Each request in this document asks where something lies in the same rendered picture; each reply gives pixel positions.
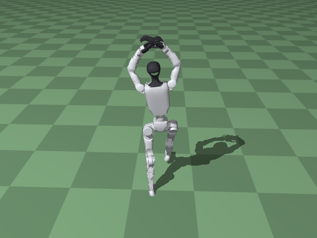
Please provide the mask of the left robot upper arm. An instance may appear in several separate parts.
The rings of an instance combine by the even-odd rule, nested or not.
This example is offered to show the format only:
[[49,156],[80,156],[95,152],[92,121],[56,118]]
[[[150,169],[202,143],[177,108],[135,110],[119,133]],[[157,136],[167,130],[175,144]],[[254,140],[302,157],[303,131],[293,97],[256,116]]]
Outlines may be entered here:
[[[136,70],[136,67],[135,67],[135,70]],[[129,73],[132,81],[133,81],[133,84],[134,84],[136,90],[138,92],[144,94],[145,93],[144,92],[145,86],[144,86],[144,84],[140,83],[141,80],[140,80],[139,76],[135,73],[135,70],[134,71],[129,71],[128,68],[127,68],[127,71]]]

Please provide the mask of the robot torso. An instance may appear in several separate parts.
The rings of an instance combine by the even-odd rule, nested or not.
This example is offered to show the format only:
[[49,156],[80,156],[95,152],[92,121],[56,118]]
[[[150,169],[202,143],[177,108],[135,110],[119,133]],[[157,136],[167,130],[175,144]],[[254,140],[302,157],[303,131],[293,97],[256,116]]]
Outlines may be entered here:
[[[160,80],[159,80],[160,81]],[[148,109],[151,111],[153,116],[156,116],[153,119],[154,131],[164,132],[168,131],[168,120],[165,115],[168,113],[170,107],[169,100],[169,88],[167,81],[163,82],[163,85],[160,87],[151,87],[147,82],[145,84],[145,97],[148,105]]]

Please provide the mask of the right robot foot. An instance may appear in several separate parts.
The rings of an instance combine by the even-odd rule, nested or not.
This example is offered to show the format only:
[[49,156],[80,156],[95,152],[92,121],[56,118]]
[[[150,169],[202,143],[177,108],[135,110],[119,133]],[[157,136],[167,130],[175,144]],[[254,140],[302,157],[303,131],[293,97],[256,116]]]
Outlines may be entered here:
[[170,156],[171,156],[171,153],[170,153],[170,155],[167,155],[167,152],[166,152],[166,150],[165,150],[165,157],[164,157],[164,160],[165,161],[169,161],[169,159],[170,159]]

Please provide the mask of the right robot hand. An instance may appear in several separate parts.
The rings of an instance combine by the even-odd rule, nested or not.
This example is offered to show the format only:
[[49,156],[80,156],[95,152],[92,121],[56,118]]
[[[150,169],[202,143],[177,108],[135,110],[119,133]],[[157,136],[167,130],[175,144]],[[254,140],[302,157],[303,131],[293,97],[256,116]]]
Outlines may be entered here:
[[[142,41],[149,41],[149,42],[145,43],[146,45],[155,43],[155,39],[153,37],[150,37],[150,36],[147,36],[147,35],[141,37],[140,41],[141,42]],[[164,48],[164,46],[162,44],[156,44],[156,47],[159,47],[160,49]]]

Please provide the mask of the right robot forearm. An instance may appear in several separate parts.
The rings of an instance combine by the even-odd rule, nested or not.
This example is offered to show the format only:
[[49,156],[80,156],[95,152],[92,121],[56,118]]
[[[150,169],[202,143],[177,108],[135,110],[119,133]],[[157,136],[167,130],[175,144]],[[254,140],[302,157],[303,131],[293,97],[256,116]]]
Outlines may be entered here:
[[[162,41],[160,41],[160,42],[162,42]],[[176,53],[174,53],[167,45],[165,45],[164,42],[162,42],[162,43],[163,43],[162,45],[164,46],[164,48],[163,49],[159,48],[159,49],[162,50],[163,53],[168,57],[168,59],[172,61],[174,66],[179,66],[180,61],[179,61]]]

